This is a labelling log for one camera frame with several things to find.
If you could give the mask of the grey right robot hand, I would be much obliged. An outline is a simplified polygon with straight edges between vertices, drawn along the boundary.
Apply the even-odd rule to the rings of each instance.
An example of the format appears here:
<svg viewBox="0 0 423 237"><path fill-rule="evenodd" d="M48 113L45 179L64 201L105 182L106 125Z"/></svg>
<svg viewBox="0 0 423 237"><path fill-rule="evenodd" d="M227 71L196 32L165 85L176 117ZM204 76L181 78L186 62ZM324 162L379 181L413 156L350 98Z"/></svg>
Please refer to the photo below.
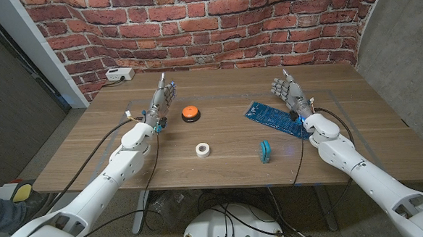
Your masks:
<svg viewBox="0 0 423 237"><path fill-rule="evenodd" d="M291 112L303 119L314 114L314 109L293 76L286 69L283 69L282 73L285 77L273 80L271 93L283 100Z"/></svg>

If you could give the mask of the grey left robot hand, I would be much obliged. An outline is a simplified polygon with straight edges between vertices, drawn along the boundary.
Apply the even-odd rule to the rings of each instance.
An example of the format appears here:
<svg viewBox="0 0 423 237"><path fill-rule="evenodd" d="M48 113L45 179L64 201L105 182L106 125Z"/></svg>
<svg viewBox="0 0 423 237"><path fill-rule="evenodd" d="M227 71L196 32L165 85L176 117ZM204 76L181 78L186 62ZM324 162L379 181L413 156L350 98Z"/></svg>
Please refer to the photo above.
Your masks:
<svg viewBox="0 0 423 237"><path fill-rule="evenodd" d="M151 103L146 111L145 123L155 127L160 119L167 116L170 105L176 97L176 85L173 80L166 84L165 73L161 74L158 88L152 96Z"/></svg>

